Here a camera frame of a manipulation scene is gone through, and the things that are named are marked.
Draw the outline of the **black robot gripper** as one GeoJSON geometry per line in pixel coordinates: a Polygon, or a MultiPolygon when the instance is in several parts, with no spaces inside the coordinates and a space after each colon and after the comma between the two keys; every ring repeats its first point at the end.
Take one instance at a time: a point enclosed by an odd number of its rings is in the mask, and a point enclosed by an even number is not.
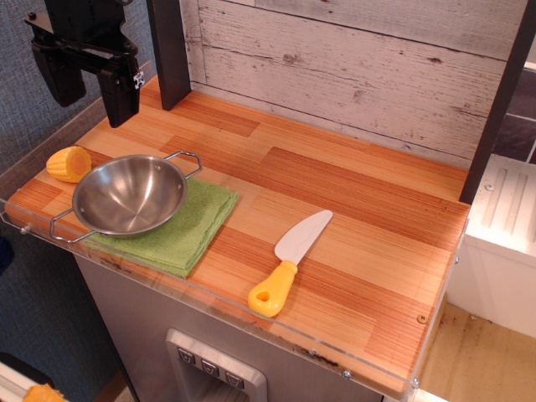
{"type": "MultiPolygon", "coordinates": [[[[35,37],[51,46],[83,52],[87,49],[112,58],[97,74],[108,121],[117,128],[139,112],[144,74],[137,65],[137,46],[121,31],[129,1],[47,1],[44,13],[29,12],[24,22],[35,37]]],[[[33,56],[54,100],[62,107],[85,97],[81,69],[58,49],[32,45],[33,56]]]]}

